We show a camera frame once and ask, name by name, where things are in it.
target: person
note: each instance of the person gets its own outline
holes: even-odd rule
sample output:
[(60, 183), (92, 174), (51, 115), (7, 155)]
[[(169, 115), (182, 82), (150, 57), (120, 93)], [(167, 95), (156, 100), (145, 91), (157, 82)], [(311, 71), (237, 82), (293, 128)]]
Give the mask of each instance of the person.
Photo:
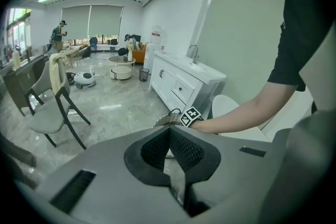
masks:
[(67, 32), (65, 32), (64, 34), (61, 32), (64, 25), (66, 25), (66, 23), (64, 20), (62, 20), (59, 23), (59, 26), (57, 26), (54, 29), (54, 32), (55, 32), (54, 43), (55, 43), (55, 48), (57, 52), (60, 52), (63, 49), (62, 37), (67, 35)]
[(133, 36), (131, 36), (129, 34), (125, 35), (125, 41), (126, 40), (129, 41), (129, 44), (131, 44), (133, 46), (134, 50), (139, 50), (139, 42), (137, 42), (136, 39)]
[(285, 0), (278, 56), (255, 98), (218, 118), (196, 121), (191, 128), (206, 133), (239, 132), (271, 119), (295, 91), (306, 86), (299, 71), (317, 50), (334, 20), (332, 0)]

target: trash can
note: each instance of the trash can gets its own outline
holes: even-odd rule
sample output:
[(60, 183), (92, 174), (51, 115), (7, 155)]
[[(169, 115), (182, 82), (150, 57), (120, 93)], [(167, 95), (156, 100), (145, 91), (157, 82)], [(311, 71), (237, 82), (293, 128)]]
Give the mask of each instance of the trash can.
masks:
[(147, 69), (147, 68), (140, 68), (139, 80), (140, 81), (147, 81), (148, 74), (149, 74), (149, 69)]

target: faucet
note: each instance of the faucet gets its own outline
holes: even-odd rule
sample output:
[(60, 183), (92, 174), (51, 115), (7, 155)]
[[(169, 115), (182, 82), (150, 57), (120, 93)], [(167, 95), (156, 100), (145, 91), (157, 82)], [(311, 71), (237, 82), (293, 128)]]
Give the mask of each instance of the faucet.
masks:
[(197, 59), (199, 58), (199, 56), (197, 55), (197, 54), (198, 54), (198, 46), (197, 46), (196, 44), (191, 44), (191, 45), (189, 46), (189, 49), (190, 49), (191, 47), (193, 47), (193, 46), (196, 47), (196, 54), (195, 54), (195, 56), (194, 56), (193, 63), (197, 63)]

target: white towel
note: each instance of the white towel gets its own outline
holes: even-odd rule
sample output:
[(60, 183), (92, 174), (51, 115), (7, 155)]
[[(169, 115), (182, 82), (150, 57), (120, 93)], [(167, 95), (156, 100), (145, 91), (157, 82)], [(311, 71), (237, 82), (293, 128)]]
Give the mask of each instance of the white towel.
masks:
[(58, 59), (62, 59), (64, 63), (67, 61), (67, 56), (65, 54), (52, 54), (49, 59), (49, 73), (50, 73), (50, 82), (51, 88), (56, 94), (59, 89), (61, 88), (61, 78), (59, 75), (59, 68), (58, 68)]

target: marble floor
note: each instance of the marble floor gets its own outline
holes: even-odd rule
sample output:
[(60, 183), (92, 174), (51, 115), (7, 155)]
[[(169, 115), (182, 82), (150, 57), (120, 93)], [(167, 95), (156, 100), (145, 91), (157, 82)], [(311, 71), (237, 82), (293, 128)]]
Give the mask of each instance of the marble floor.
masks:
[[(128, 80), (112, 80), (109, 76), (108, 58), (115, 52), (98, 52), (90, 58), (73, 63), (67, 71), (94, 73), (96, 85), (89, 89), (71, 86), (70, 97), (79, 110), (88, 118), (88, 126), (73, 110), (68, 116), (78, 136), (90, 147), (100, 141), (147, 129), (169, 112), (154, 90), (149, 91), (149, 80), (139, 80), (141, 65), (135, 65), (134, 75)], [(18, 161), (20, 168), (39, 184), (59, 166), (83, 151), (66, 125), (56, 134), (50, 135), (57, 147), (54, 148), (42, 134), (29, 129), (31, 115), (23, 117), (8, 93), (0, 103), (0, 132), (14, 144), (32, 152), (37, 159), (35, 168)]]

